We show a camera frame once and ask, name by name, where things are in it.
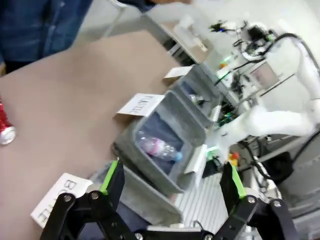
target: computer monitor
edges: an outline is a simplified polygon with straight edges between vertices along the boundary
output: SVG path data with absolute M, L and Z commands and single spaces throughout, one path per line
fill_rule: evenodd
M 267 90 L 279 81 L 278 76 L 267 62 L 264 62 L 250 72 L 250 75 L 259 85 L 259 88 L 264 90 Z

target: bottle cap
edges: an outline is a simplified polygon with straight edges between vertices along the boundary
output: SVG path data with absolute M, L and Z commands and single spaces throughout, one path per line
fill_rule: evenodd
M 0 145 L 7 145 L 16 138 L 16 128 L 14 126 L 7 127 L 0 132 Z
M 234 152 L 234 153 L 232 154 L 232 156 L 231 156 L 231 159 L 233 159 L 233 160 L 238 160 L 239 157 L 240 157 L 239 153 Z
M 175 160 L 176 162 L 179 162 L 182 158 L 183 158 L 183 154 L 178 151 L 178 152 L 176 153 L 176 155 L 175 155 L 174 160 Z

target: screw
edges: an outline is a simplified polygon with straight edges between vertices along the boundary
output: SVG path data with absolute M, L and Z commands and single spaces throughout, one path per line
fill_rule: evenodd
M 92 198 L 93 200 L 96 200 L 98 197 L 99 197 L 99 195 L 98 195 L 98 193 L 96 193 L 96 192 L 94 192 L 94 193 L 91 194 L 91 198 Z
M 281 204 L 280 204 L 279 201 L 274 201 L 273 204 L 274 204 L 274 206 L 275 206 L 276 208 L 280 208 L 280 207 L 281 207 Z
M 138 233 L 138 232 L 137 232 L 137 233 L 135 233 L 134 235 L 135 235 L 135 238 L 136 238 L 136 239 L 138 239 L 138 240 L 144 240 L 144 236 L 142 236 L 141 233 Z
M 252 196 L 250 196 L 250 197 L 248 197 L 248 202 L 251 204 L 254 204 L 256 202 L 256 200 Z
M 210 234 L 204 236 L 204 240 L 212 240 L 214 237 Z
M 70 200 L 71 200 L 71 196 L 69 196 L 69 195 L 64 196 L 65 202 L 69 202 Z

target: bottle label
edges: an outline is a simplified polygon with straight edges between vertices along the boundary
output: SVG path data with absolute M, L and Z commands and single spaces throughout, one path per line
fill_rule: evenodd
M 156 138 L 154 142 L 154 147 L 148 152 L 148 154 L 157 157 L 161 153 L 161 151 L 164 149 L 165 144 L 166 143 L 164 141 L 162 141 L 159 138 Z

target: red soda can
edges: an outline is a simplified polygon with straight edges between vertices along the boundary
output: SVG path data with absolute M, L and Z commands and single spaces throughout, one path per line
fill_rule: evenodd
M 0 98 L 0 145 L 7 145 L 16 138 L 16 128 L 8 121 Z

